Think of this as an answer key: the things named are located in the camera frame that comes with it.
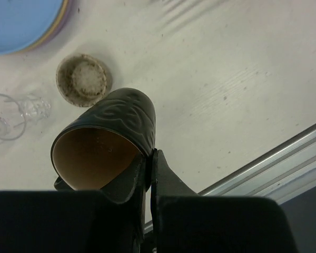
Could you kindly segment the clear glass tumbler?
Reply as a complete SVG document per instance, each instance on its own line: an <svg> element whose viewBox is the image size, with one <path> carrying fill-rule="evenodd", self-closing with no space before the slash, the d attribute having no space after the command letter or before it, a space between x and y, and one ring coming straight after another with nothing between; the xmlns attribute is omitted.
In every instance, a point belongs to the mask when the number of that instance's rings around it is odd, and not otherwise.
<svg viewBox="0 0 316 253"><path fill-rule="evenodd" d="M0 144L17 140L26 127L26 115L18 101L0 93Z"/></svg>
<svg viewBox="0 0 316 253"><path fill-rule="evenodd" d="M21 94L14 98L6 98L5 103L17 102L22 116L28 123L36 124L50 117L51 104L47 99L36 93Z"/></svg>

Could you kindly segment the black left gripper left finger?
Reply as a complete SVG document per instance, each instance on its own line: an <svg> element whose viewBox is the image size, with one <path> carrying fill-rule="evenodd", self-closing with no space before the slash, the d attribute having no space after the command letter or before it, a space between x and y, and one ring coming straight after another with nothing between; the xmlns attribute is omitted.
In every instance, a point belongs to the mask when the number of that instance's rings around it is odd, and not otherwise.
<svg viewBox="0 0 316 253"><path fill-rule="evenodd" d="M139 252L145 159L101 190L0 191L0 252Z"/></svg>

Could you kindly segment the blue plate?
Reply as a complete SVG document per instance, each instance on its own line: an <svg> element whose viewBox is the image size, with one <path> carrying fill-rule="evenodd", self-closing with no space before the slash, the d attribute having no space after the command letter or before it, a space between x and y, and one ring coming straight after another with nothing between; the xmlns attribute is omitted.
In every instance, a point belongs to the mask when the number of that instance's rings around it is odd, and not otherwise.
<svg viewBox="0 0 316 253"><path fill-rule="evenodd" d="M68 1L0 1L0 55L37 42L64 12Z"/></svg>

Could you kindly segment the speckled ceramic cup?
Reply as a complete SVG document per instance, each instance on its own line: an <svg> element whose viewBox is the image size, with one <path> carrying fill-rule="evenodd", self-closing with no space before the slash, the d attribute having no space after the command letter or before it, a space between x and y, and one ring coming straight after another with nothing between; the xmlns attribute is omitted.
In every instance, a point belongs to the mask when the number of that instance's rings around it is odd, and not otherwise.
<svg viewBox="0 0 316 253"><path fill-rule="evenodd" d="M71 54L56 70L56 85L68 103L88 108L105 98L113 85L108 66L87 54Z"/></svg>

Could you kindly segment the black mug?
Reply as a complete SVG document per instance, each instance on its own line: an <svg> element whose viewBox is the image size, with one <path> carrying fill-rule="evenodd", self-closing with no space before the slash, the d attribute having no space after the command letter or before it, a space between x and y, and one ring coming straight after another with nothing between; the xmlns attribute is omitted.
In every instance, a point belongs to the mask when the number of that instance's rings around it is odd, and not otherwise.
<svg viewBox="0 0 316 253"><path fill-rule="evenodd" d="M150 98L121 88L63 129L51 147L58 177L73 190L101 189L141 154L155 148L156 115Z"/></svg>

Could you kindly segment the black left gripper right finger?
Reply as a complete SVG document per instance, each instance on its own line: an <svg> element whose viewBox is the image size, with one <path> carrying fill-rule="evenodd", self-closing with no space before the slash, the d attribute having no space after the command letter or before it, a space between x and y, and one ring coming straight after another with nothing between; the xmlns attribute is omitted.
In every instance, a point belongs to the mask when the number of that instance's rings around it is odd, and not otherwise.
<svg viewBox="0 0 316 253"><path fill-rule="evenodd" d="M152 157L151 213L158 252L297 252L281 207L260 197L201 196Z"/></svg>

